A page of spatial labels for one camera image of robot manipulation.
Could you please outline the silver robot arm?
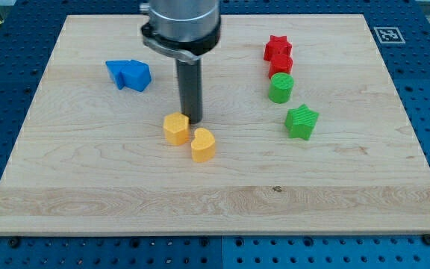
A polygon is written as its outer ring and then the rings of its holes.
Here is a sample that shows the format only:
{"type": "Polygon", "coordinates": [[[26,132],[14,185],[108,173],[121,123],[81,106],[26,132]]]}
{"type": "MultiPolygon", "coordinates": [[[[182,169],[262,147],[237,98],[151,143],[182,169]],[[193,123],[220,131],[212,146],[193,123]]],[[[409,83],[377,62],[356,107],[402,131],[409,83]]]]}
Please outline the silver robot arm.
{"type": "Polygon", "coordinates": [[[149,17],[140,29],[143,44],[169,58],[194,65],[219,42],[218,0],[148,0],[140,12],[149,17]]]}

